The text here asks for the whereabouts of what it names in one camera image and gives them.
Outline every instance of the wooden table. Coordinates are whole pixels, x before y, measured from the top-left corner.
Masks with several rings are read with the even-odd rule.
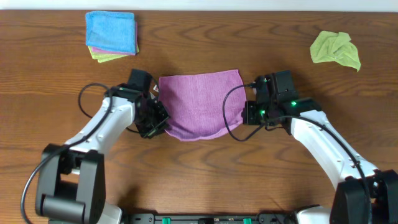
[[[380,169],[398,170],[398,14],[344,12],[136,11],[140,53],[106,63],[85,46],[86,11],[0,12],[0,220],[21,223],[22,188],[50,142],[88,122],[77,94],[91,82],[125,82],[132,68],[155,77],[238,68],[245,83],[290,69],[301,96],[314,97],[334,127]],[[347,32],[362,67],[314,64],[321,30]],[[91,114],[102,90],[83,99]],[[253,127],[234,132],[245,136]],[[248,142],[225,135],[180,142],[124,132],[106,160],[107,201],[130,212],[257,213],[320,203],[334,189],[312,155],[279,130]],[[27,197],[35,223],[36,180]]]

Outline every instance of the microfiber cloth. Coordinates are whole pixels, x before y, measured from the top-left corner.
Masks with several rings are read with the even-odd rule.
[[[107,61],[110,61],[110,60],[113,60],[113,59],[117,59],[117,58],[128,56],[128,55],[95,53],[95,52],[93,52],[93,49],[91,47],[88,47],[88,50],[90,51],[91,57],[93,59],[97,59],[98,63],[103,63],[103,62],[107,62]]]
[[[136,53],[139,52],[138,43],[137,43],[137,34],[138,34],[137,28],[138,28],[138,25],[136,23]],[[99,49],[97,47],[93,47],[92,50],[94,53],[135,55],[134,53],[127,53],[127,52],[112,52],[112,51],[108,51],[108,50]]]
[[[359,71],[358,50],[347,33],[320,32],[317,39],[310,47],[311,58],[314,63],[337,62],[343,66],[349,66]]]
[[[129,12],[86,13],[86,45],[115,52],[136,53],[136,22]]]
[[[214,139],[228,133],[223,119],[223,100],[232,88],[242,84],[237,70],[161,77],[159,100],[170,115],[166,132],[181,141]],[[244,88],[228,97],[225,112],[230,129],[242,123],[245,101]]]

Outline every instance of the green towel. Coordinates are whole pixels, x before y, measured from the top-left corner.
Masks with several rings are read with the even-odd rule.
[[[90,51],[91,57],[93,59],[97,59],[98,63],[103,63],[103,62],[107,62],[107,61],[110,61],[110,60],[113,60],[113,59],[117,59],[117,58],[128,56],[128,55],[95,53],[95,52],[93,52],[91,47],[88,47],[88,50]]]
[[[361,68],[358,50],[350,42],[351,38],[347,33],[338,34],[329,31],[320,32],[317,39],[310,47],[311,58],[314,63],[337,62],[343,66]]]

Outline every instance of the purple towel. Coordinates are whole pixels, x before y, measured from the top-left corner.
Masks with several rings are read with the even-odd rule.
[[[228,133],[223,119],[223,100],[232,88],[242,84],[237,70],[161,77],[159,100],[170,115],[166,132],[181,141],[214,139]],[[242,123],[245,101],[244,88],[228,97],[225,113],[231,130]]]
[[[127,52],[112,52],[112,51],[108,51],[108,50],[103,50],[103,49],[99,49],[97,47],[93,47],[93,52],[94,53],[102,53],[102,54],[128,54],[128,55],[135,55],[134,53],[127,53]]]

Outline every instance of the blue towel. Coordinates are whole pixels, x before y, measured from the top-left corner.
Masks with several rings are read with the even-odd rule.
[[[136,53],[136,22],[129,12],[86,13],[86,45],[103,50]]]

